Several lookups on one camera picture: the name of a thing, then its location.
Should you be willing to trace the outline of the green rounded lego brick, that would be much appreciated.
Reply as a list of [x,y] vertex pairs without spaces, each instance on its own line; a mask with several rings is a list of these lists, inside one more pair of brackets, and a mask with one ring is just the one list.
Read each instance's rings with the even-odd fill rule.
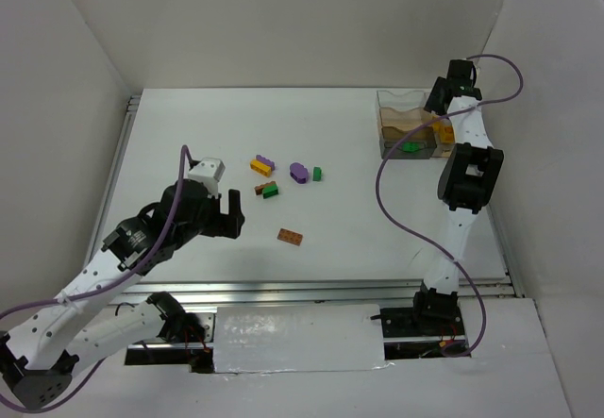
[[415,153],[422,149],[423,146],[418,142],[405,142],[401,147],[401,150],[405,153]]

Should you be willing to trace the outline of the purple lego plate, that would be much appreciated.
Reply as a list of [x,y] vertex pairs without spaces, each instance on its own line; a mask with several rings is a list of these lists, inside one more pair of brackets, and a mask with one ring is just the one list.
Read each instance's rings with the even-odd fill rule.
[[264,156],[256,155],[255,160],[264,164],[265,166],[268,166],[273,171],[276,169],[275,163],[272,160],[270,160]]

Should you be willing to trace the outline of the small green lego brick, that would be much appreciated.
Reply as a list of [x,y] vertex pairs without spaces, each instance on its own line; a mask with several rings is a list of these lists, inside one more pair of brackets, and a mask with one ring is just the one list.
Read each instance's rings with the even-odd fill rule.
[[316,181],[316,182],[322,180],[322,168],[321,167],[315,166],[312,169],[312,180]]

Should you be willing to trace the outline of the yellow butterfly lego brick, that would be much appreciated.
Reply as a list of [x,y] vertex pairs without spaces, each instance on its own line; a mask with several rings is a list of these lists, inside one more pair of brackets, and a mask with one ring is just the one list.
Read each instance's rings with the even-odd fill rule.
[[443,130],[439,133],[439,138],[443,144],[454,144],[455,134],[452,126],[444,125]]

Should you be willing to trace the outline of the brown lego plate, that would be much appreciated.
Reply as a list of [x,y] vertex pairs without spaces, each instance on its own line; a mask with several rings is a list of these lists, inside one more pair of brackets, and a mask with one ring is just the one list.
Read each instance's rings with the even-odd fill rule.
[[262,192],[265,188],[275,185],[275,181],[270,181],[264,184],[260,184],[254,188],[255,195],[262,195]]

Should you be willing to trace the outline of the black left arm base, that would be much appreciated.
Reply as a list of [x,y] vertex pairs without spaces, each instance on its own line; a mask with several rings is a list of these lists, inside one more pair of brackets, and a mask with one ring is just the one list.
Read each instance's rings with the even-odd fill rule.
[[131,344],[125,366],[181,366],[194,374],[213,374],[214,313],[187,313],[177,333]]

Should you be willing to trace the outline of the purple rounded lego brick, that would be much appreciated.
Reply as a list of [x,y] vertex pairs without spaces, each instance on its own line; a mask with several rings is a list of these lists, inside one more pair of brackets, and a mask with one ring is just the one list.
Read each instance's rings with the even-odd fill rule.
[[297,184],[306,184],[309,180],[310,173],[309,170],[299,162],[293,162],[289,167],[290,177]]

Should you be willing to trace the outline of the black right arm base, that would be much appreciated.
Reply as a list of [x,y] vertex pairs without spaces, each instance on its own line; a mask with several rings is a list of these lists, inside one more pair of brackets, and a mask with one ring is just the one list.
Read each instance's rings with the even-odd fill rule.
[[370,317],[371,321],[381,323],[382,334],[386,340],[393,341],[443,341],[457,340],[465,335],[461,315],[452,321],[419,319],[413,315],[412,308],[381,308]]

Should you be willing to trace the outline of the yellow striped lego brick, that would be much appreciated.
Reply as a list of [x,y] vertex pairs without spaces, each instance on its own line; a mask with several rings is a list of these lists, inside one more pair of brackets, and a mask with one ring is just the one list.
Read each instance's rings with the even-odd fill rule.
[[435,133],[440,133],[443,130],[444,123],[442,121],[433,120],[431,127]]

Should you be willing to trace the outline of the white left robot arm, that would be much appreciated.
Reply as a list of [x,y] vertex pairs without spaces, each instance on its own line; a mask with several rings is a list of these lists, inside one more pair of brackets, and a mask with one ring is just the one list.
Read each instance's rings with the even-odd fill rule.
[[95,324],[93,319],[128,287],[197,236],[236,239],[244,223],[241,194],[221,197],[198,181],[168,187],[159,202],[122,221],[92,261],[55,304],[38,307],[25,322],[1,335],[1,375],[27,412],[52,407],[72,380],[89,366],[145,340],[200,342],[206,329],[168,292]]

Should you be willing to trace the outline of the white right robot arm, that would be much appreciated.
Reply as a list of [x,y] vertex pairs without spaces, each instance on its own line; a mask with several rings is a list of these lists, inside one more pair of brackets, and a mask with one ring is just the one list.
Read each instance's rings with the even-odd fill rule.
[[478,104],[482,94],[476,87],[474,63],[467,59],[449,61],[447,74],[436,80],[425,105],[435,116],[453,112],[438,123],[437,133],[450,133],[455,141],[439,178],[437,197],[445,208],[441,246],[446,252],[424,276],[413,298],[417,322],[450,322],[456,318],[461,271],[470,228],[493,194],[504,154],[493,148]]

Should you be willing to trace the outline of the green curved lego brick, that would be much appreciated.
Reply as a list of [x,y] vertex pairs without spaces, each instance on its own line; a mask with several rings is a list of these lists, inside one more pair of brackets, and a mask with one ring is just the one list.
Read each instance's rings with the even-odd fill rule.
[[261,192],[263,199],[268,199],[270,197],[276,196],[279,194],[278,185],[275,182],[271,182],[268,185],[264,186]]

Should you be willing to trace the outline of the yellow rectangular lego brick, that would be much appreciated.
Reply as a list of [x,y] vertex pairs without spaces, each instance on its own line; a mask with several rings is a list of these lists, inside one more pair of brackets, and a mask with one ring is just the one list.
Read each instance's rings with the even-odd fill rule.
[[270,177],[273,173],[273,167],[270,164],[257,159],[252,159],[250,161],[250,168],[265,177]]

